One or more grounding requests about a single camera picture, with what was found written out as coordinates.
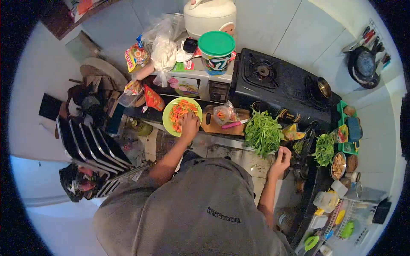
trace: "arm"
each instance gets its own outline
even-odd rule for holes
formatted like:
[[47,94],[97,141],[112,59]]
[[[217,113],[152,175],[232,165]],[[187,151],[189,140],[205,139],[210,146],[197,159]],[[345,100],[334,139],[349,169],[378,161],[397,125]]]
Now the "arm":
[[263,213],[270,228],[273,228],[273,205],[275,203],[276,182],[290,165],[291,152],[286,147],[279,147],[278,157],[266,175],[266,184],[262,190],[257,208]]
[[192,112],[184,114],[179,122],[182,126],[181,137],[164,158],[150,170],[149,175],[157,187],[164,185],[172,178],[182,154],[199,131],[199,118]]

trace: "rice cooker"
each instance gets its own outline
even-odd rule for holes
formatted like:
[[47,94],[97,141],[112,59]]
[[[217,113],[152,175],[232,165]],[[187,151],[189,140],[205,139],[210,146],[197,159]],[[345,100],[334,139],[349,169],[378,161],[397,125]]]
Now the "rice cooker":
[[185,27],[198,40],[209,31],[235,33],[236,6],[232,0],[191,0],[184,7]]

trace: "wooden board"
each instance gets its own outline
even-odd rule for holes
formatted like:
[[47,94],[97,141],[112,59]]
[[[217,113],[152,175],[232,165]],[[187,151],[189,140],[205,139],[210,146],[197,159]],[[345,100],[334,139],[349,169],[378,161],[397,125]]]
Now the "wooden board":
[[[219,125],[214,120],[214,117],[212,115],[213,108],[214,106],[208,105],[204,109],[202,109],[203,118],[202,118],[201,127],[205,132],[216,133],[216,134],[240,135],[240,136],[245,135],[244,128],[245,128],[246,123],[242,125],[237,125],[237,126],[234,126],[228,129],[222,129],[222,126]],[[238,114],[238,117],[240,120],[249,119],[249,110],[235,108],[235,111]],[[211,122],[209,125],[206,124],[206,115],[208,113],[211,113]]]

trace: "gas stove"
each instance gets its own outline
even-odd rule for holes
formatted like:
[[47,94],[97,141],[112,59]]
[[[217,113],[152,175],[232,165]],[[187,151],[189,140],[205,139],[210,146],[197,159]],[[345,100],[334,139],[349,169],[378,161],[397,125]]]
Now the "gas stove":
[[317,120],[322,129],[331,123],[331,106],[340,97],[334,93],[322,100],[313,90],[318,77],[281,59],[242,49],[236,76],[236,94],[266,102],[288,122],[308,125]]

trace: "person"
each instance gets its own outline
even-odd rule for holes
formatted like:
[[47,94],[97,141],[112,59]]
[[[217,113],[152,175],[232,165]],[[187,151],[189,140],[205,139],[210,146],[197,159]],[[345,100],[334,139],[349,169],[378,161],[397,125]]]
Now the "person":
[[93,226],[106,253],[294,255],[285,236],[273,230],[275,186],[291,152],[279,148],[256,207],[252,177],[241,166],[184,154],[200,122],[191,112],[179,122],[181,137],[164,158],[136,182],[122,183],[96,211]]

